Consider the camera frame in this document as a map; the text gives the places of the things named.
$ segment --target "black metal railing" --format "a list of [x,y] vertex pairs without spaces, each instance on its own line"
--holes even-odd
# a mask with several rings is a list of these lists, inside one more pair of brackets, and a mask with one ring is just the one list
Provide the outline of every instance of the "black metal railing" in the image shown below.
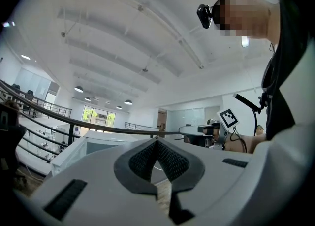
[[[14,92],[16,92],[17,94],[19,94],[21,97],[24,97],[25,99],[37,104],[40,107],[43,107],[47,110],[50,110],[52,112],[58,113],[59,115],[65,116],[65,117],[70,117],[71,115],[71,111],[72,109],[63,107],[63,106],[59,106],[56,104],[52,104],[49,103],[45,100],[42,100],[40,98],[37,98],[33,95],[30,95],[28,93],[25,93],[17,88],[14,88],[12,86],[10,86],[9,84],[7,84],[4,81],[1,81],[2,83],[4,83],[8,88],[10,88],[11,90],[13,90]],[[8,99],[12,99],[15,100],[18,104],[19,104],[19,108],[20,108],[20,112],[23,112],[24,114],[27,114],[31,117],[38,117],[38,116],[47,116],[41,112],[36,111],[33,108],[30,108],[27,104],[23,104],[21,101],[19,101],[17,98],[15,98],[12,94],[5,92],[3,90],[0,89],[0,96],[2,99],[4,100],[8,100]]]
[[[63,135],[68,136],[68,144],[63,144],[60,142],[56,142],[48,137],[45,137],[43,134],[38,134],[38,132],[35,132],[29,128],[27,128],[27,131],[54,144],[57,144],[59,146],[62,146],[64,148],[68,147],[69,145],[72,144],[74,138],[80,138],[80,136],[74,135],[73,134],[73,130],[74,130],[74,126],[79,126],[79,127],[85,127],[85,128],[89,128],[89,129],[94,129],[94,130],[102,130],[102,131],[108,131],[108,132],[113,132],[113,133],[124,133],[124,134],[137,134],[137,135],[150,135],[150,137],[153,137],[154,135],[157,136],[161,136],[161,135],[174,135],[174,134],[179,134],[178,132],[166,132],[166,131],[150,131],[150,130],[141,130],[141,127],[146,127],[146,126],[140,126],[140,125],[135,125],[133,128],[134,124],[131,123],[125,123],[125,129],[119,129],[119,128],[112,128],[112,127],[105,127],[105,126],[100,126],[100,125],[94,125],[94,124],[90,124],[90,123],[86,123],[83,121],[79,121],[79,120],[75,120],[75,119],[71,119],[69,117],[67,117],[66,115],[62,115],[61,113],[57,113],[55,111],[50,111],[47,108],[44,108],[44,106],[42,106],[41,104],[38,104],[37,102],[33,102],[28,100],[27,98],[25,98],[24,96],[21,96],[15,88],[12,88],[11,86],[7,85],[6,83],[4,83],[3,81],[0,80],[0,102],[4,102],[7,100],[7,97],[3,97],[3,94],[9,95],[12,97],[12,100],[19,103],[19,104],[23,104],[25,106],[27,106],[29,109],[32,109],[33,114],[34,113],[41,113],[45,116],[63,121],[65,123],[70,124],[70,128],[69,128],[69,133],[63,132],[61,130],[58,129],[54,129],[52,127],[49,127],[45,124],[42,124],[41,122],[37,121],[36,119],[32,118],[29,113],[26,114],[22,110],[20,109],[20,114],[21,116],[31,120],[32,122],[41,125],[43,127],[45,127],[46,129],[50,129],[53,132],[57,132]],[[30,141],[28,138],[23,137],[23,139],[39,148],[40,150],[46,151],[48,153],[51,153],[53,155],[58,155],[58,152],[52,151],[48,148],[45,148],[44,146],[38,145],[32,141]],[[47,159],[45,157],[42,157],[41,155],[36,154],[35,152],[32,152],[31,150],[29,150],[28,148],[25,148],[22,145],[18,145],[20,148],[22,148],[23,150],[25,150],[26,152],[46,161],[46,162],[50,162],[50,159]]]

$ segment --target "wooden floor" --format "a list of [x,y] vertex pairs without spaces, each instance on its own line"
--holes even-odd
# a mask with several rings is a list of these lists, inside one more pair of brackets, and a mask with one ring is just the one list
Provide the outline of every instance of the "wooden floor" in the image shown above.
[[[25,196],[30,197],[31,194],[43,183],[44,178],[34,172],[30,173],[28,170],[20,166],[18,174],[25,175],[27,183],[24,184],[23,181],[15,180],[14,181],[14,188],[21,191]],[[168,215],[169,212],[169,205],[171,200],[171,189],[172,184],[166,180],[156,185],[157,186],[157,203],[159,204],[160,208],[163,210],[165,214]]]

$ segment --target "white ceiling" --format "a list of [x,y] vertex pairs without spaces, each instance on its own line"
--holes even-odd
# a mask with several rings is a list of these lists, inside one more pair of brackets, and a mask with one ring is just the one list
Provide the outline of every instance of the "white ceiling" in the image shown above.
[[[126,99],[137,103],[205,70],[271,56],[267,41],[242,48],[240,37],[203,29],[196,10],[215,1],[22,0],[5,38],[73,97],[126,107]],[[76,85],[85,92],[77,93]]]

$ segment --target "black rubber pad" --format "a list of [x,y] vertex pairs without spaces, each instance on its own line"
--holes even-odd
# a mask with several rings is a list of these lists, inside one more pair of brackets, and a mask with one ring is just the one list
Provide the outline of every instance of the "black rubber pad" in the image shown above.
[[61,220],[76,198],[87,185],[82,180],[72,180],[44,209],[48,214]]
[[238,160],[234,160],[234,159],[224,159],[224,160],[222,160],[222,162],[230,164],[230,165],[242,167],[242,168],[245,168],[247,166],[247,162],[238,161]]

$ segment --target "black shirt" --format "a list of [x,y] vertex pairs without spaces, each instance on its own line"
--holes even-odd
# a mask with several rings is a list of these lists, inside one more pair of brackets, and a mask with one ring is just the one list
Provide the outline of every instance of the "black shirt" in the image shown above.
[[278,47],[269,61],[262,80],[268,96],[267,139],[295,124],[291,111],[279,87],[291,74],[306,50],[308,31],[297,6],[290,0],[280,0],[281,32]]

